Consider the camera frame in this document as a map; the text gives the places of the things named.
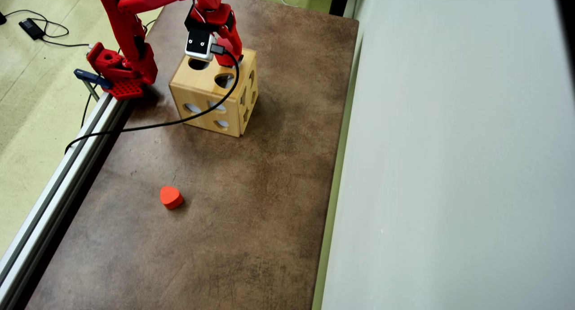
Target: blue clamp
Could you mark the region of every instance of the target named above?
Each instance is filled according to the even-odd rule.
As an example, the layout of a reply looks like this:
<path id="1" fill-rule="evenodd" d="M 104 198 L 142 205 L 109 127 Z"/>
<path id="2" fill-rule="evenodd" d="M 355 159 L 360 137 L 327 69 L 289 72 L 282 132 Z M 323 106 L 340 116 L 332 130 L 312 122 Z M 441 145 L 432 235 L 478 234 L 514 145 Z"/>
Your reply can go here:
<path id="1" fill-rule="evenodd" d="M 83 69 L 77 68 L 74 71 L 74 75 L 82 81 L 98 84 L 99 86 L 103 87 L 104 89 L 109 89 L 114 85 L 112 82 L 104 79 L 103 77 L 96 75 L 94 73 L 84 71 Z"/>

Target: white panel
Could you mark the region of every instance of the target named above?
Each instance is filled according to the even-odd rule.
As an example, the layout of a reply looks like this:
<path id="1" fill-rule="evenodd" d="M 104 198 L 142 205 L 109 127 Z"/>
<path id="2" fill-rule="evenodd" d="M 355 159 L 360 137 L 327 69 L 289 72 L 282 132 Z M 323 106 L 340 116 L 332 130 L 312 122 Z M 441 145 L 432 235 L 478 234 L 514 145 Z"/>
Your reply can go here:
<path id="1" fill-rule="evenodd" d="M 554 0 L 375 2 L 323 309 L 575 308 L 575 102 Z"/>

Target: wooden cube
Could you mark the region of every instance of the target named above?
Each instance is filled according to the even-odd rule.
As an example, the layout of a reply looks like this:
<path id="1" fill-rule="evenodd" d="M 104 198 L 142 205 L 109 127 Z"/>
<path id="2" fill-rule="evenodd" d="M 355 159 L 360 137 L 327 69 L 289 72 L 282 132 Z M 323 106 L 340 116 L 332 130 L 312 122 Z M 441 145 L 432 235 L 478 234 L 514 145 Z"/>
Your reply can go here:
<path id="1" fill-rule="evenodd" d="M 230 97 L 217 109 L 186 124 L 236 137 L 246 131 L 259 93 L 256 52 L 243 49 L 243 54 L 238 85 Z M 189 117 L 218 103 L 234 84 L 231 77 L 236 77 L 235 69 L 219 66 L 216 60 L 208 65 L 184 56 L 170 81 L 180 117 Z"/>

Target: tabletop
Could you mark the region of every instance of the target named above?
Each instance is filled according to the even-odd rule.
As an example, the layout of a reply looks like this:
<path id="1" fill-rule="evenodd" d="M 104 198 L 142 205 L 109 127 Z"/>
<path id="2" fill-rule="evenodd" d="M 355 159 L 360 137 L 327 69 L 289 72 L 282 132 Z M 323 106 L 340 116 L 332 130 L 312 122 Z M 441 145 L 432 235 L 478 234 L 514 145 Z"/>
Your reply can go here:
<path id="1" fill-rule="evenodd" d="M 257 51 L 245 134 L 185 124 L 121 134 L 29 309 L 311 307 L 358 22 L 223 1 Z M 190 6 L 167 5 L 152 27 L 158 78 L 126 127 L 179 118 L 168 82 Z M 160 203 L 166 185 L 185 199 L 177 209 Z"/>

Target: black power adapter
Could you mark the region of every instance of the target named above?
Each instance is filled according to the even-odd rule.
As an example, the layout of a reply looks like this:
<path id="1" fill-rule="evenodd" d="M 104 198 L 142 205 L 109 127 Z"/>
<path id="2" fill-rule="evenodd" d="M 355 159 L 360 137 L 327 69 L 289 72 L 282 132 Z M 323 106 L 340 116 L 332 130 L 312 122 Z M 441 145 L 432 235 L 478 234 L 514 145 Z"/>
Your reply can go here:
<path id="1" fill-rule="evenodd" d="M 44 31 L 30 18 L 24 19 L 18 25 L 33 39 L 37 40 L 45 35 Z"/>

